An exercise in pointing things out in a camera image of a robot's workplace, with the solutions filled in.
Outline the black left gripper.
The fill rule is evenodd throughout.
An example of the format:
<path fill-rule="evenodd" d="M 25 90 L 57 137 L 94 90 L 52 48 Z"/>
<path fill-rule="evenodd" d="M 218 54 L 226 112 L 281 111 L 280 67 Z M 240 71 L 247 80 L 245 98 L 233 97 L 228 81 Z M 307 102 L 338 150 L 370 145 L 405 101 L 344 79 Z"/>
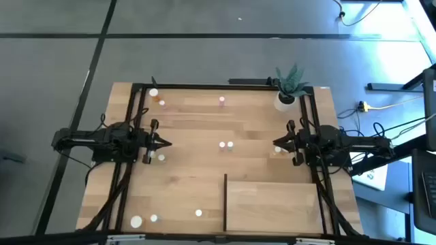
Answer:
<path fill-rule="evenodd" d="M 151 153 L 155 152 L 156 149 L 159 150 L 161 148 L 169 147 L 172 145 L 171 142 L 161 138 L 160 136 L 157 137 L 157 141 L 159 142 L 159 144 L 157 145 L 157 143 L 155 142 L 156 130 L 159 127 L 159 123 L 158 123 L 157 119 L 151 120 L 150 127 L 151 127 L 151 130 L 145 139 L 146 152 L 144 153 L 143 158 L 142 158 L 142 162 L 144 164 L 149 164 L 151 162 Z"/>

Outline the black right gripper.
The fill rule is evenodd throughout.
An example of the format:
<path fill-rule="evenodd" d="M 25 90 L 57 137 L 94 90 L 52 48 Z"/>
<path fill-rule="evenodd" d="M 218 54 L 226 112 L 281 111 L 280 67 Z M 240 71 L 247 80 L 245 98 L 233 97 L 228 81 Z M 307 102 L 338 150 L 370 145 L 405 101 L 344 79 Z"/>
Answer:
<path fill-rule="evenodd" d="M 294 153 L 295 157 L 292 159 L 292 162 L 294 166 L 300 166 L 304 163 L 304 155 L 300 151 L 302 148 L 302 142 L 300 141 L 300 135 L 299 133 L 295 132 L 295 122 L 293 120 L 289 120 L 287 123 L 287 130 L 289 133 L 287 133 L 285 136 L 280 137 L 274 142 L 288 142 L 292 141 L 293 143 L 284 143 L 284 144 L 275 144 L 277 148 L 280 148 L 281 151 L 286 152 L 292 152 L 293 151 L 293 144 L 294 144 Z"/>

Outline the green plant in white pot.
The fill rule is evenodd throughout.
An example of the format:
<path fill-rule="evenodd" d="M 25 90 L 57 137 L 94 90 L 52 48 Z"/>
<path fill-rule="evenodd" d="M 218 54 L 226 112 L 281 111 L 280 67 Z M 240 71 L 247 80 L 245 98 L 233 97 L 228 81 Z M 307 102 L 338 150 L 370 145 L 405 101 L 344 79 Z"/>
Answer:
<path fill-rule="evenodd" d="M 309 93 L 304 90 L 307 82 L 301 82 L 304 69 L 299 68 L 298 64 L 294 63 L 286 76 L 281 73 L 278 67 L 275 71 L 277 77 L 272 79 L 272 85 L 278 89 L 278 93 L 274 101 L 274 106 L 278 111 L 286 112 L 298 98 L 309 95 Z"/>

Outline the black bar behind table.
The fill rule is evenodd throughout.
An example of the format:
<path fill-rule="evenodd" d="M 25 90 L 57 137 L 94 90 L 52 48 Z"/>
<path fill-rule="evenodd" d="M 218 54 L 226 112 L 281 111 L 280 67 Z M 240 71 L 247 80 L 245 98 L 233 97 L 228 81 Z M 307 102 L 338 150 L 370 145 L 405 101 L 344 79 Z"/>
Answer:
<path fill-rule="evenodd" d="M 264 79 L 258 78 L 230 78 L 228 83 L 231 85 L 261 85 L 261 86 L 272 86 L 273 79 L 268 77 Z"/>

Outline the white sheet with blue logo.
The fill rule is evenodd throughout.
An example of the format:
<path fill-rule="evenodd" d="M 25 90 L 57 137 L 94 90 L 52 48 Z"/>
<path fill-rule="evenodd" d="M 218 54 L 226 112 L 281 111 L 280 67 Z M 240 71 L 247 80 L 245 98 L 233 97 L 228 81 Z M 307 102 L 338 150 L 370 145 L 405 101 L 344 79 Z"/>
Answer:
<path fill-rule="evenodd" d="M 384 191 L 386 187 L 386 180 L 388 175 L 388 166 L 378 167 L 364 172 L 361 175 L 355 175 L 352 180 L 363 184 L 365 186 L 371 187 L 378 191 Z"/>

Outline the black monitor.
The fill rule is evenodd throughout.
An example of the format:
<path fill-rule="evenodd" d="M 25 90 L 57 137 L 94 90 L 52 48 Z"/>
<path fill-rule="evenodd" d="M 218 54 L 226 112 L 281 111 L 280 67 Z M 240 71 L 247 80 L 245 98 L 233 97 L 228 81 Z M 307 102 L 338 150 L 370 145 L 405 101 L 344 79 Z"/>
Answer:
<path fill-rule="evenodd" d="M 436 151 L 436 70 L 425 69 L 423 75 L 424 111 L 426 117 L 426 144 L 430 151 Z"/>

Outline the black laptop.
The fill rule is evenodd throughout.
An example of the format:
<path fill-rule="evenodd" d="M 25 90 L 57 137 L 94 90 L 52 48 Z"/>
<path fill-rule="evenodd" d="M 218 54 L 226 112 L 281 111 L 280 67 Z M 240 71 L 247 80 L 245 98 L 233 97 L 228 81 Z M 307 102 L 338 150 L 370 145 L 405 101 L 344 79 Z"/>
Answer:
<path fill-rule="evenodd" d="M 436 154 L 412 151 L 414 223 L 436 235 Z"/>

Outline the wooden shelf with black frame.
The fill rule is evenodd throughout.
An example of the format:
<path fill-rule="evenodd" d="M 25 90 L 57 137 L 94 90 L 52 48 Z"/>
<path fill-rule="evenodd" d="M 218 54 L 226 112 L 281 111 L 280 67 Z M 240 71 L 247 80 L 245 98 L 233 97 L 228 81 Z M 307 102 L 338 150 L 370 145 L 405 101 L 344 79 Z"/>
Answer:
<path fill-rule="evenodd" d="M 248 182 L 223 175 L 223 230 L 247 233 L 324 232 L 317 186 Z"/>

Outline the aluminium frame bar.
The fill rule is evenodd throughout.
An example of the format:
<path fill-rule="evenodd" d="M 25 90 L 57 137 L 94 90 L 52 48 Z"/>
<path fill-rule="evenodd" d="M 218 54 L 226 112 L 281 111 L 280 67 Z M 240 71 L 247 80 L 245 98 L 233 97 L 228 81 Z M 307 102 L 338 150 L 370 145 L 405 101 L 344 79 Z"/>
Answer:
<path fill-rule="evenodd" d="M 259 243 L 286 243 L 291 245 L 337 245 L 334 240 L 321 238 L 299 238 L 295 236 L 259 236 L 259 235 L 192 235 L 192 234 L 129 234 L 109 235 L 109 242 L 127 242 L 137 240 L 176 240 L 212 242 L 214 244 L 228 244 L 230 242 L 259 242 Z"/>

